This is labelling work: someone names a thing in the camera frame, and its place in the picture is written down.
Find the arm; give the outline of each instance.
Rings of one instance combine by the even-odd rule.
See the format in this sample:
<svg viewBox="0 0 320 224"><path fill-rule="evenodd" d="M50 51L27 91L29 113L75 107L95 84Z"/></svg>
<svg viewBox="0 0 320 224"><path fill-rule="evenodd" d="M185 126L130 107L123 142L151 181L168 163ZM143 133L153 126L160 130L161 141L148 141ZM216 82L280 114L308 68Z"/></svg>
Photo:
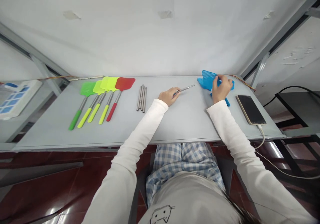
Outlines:
<svg viewBox="0 0 320 224"><path fill-rule="evenodd" d="M136 188L136 163L157 130L168 106L178 98L172 98L179 88L162 92L155 99L129 138L111 161L111 168L93 197L83 224L128 223Z"/></svg>
<svg viewBox="0 0 320 224"><path fill-rule="evenodd" d="M255 149L232 117L224 101L225 97L226 95L213 97L215 104L208 108L207 112L222 141L230 150L250 197L256 203L255 206L261 220L265 223L315 223L316 220L286 190L272 172L265 169L263 163L255 155Z"/></svg>

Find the wall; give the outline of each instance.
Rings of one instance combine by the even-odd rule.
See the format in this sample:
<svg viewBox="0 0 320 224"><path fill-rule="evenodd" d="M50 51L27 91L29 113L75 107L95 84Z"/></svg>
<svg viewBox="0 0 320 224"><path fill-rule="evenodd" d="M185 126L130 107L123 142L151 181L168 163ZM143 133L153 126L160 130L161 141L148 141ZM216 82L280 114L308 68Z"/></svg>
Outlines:
<svg viewBox="0 0 320 224"><path fill-rule="evenodd" d="M0 0L0 22L72 75L239 74L304 1Z"/></svg>
<svg viewBox="0 0 320 224"><path fill-rule="evenodd" d="M278 50L270 56L259 78L255 95L262 104L287 86L303 86L320 91L320 19L310 17ZM284 92L305 91L289 88ZM266 106L271 116L286 108L275 99Z"/></svg>
<svg viewBox="0 0 320 224"><path fill-rule="evenodd" d="M15 49L0 41L0 81L43 78L35 64Z"/></svg>

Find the checkered fabric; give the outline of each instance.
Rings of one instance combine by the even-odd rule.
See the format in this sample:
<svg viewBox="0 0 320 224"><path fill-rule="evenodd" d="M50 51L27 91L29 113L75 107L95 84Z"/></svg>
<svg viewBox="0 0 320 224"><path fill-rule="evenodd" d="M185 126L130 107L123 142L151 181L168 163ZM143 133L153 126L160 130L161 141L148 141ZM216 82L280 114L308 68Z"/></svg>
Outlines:
<svg viewBox="0 0 320 224"><path fill-rule="evenodd" d="M181 171L206 177L225 190L218 165L205 142L159 144L153 170L146 183L148 206L161 186Z"/></svg>

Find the hand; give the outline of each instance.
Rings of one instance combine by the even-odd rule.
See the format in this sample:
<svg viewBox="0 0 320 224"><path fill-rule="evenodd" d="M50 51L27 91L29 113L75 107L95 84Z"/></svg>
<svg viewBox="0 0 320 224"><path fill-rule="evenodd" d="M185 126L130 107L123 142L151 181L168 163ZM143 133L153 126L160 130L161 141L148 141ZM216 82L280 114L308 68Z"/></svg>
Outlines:
<svg viewBox="0 0 320 224"><path fill-rule="evenodd" d="M222 81L220 86L218 87L218 77ZM232 88L232 80L229 79L225 75L219 74L216 76L213 80L212 84L212 99L213 99L213 104L216 104L219 101L222 101L226 99L228 93L230 92Z"/></svg>
<svg viewBox="0 0 320 224"><path fill-rule="evenodd" d="M168 106L171 106L180 95L180 93L175 94L174 96L173 94L179 90L179 87L172 87L168 91L161 92L158 99L166 103Z"/></svg>

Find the phone screen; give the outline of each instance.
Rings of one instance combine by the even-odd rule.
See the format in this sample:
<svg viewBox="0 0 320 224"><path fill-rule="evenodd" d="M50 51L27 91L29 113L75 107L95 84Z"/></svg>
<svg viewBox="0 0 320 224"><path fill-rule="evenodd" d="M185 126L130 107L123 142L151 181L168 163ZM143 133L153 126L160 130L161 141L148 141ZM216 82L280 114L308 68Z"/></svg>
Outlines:
<svg viewBox="0 0 320 224"><path fill-rule="evenodd" d="M252 124L266 124L251 96L237 96L245 114Z"/></svg>

